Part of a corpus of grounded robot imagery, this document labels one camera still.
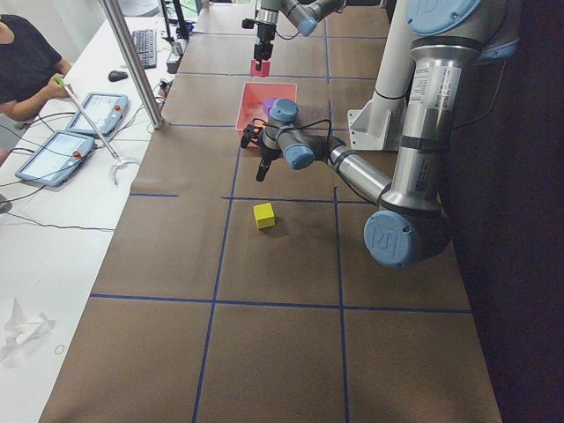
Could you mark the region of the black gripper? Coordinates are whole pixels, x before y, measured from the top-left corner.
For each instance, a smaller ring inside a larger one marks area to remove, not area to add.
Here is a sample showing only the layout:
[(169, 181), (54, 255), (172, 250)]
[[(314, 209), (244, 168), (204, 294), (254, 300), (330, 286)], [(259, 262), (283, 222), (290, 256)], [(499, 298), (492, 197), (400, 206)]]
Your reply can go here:
[(271, 141), (272, 139), (265, 131), (262, 131), (258, 136), (257, 144), (261, 154), (261, 161), (256, 172), (257, 182), (264, 181), (272, 161), (279, 159), (282, 155), (282, 152), (279, 148), (277, 148), (277, 145), (271, 146)]
[(257, 42), (254, 46), (254, 59), (258, 61), (269, 61), (273, 50), (273, 45), (271, 43), (276, 36), (276, 25), (257, 21), (256, 26)]

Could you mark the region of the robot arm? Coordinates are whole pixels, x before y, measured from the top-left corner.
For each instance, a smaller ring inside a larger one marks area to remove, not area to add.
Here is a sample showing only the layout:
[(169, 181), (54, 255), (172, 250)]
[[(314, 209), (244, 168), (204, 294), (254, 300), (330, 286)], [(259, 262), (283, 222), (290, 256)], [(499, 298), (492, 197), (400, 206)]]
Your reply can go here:
[(469, 67), (514, 54), (521, 9), (518, 1), (397, 2), (373, 97), (351, 112), (349, 140), (306, 134), (296, 103), (276, 100), (267, 123), (241, 138), (260, 150), (256, 179), (276, 159), (294, 170), (321, 161), (377, 206), (363, 233), (376, 261), (401, 268), (440, 254), (449, 237), (437, 191), (457, 91)]
[(309, 36), (316, 29), (317, 24), (333, 12), (345, 8), (346, 1), (313, 1), (302, 4), (300, 1), (261, 1), (256, 7), (255, 16), (245, 19), (241, 25), (252, 29), (257, 26), (257, 41), (254, 46), (254, 56), (251, 65), (253, 75), (268, 72), (264, 68), (270, 61), (277, 32), (278, 14), (281, 12), (296, 28), (297, 33)]

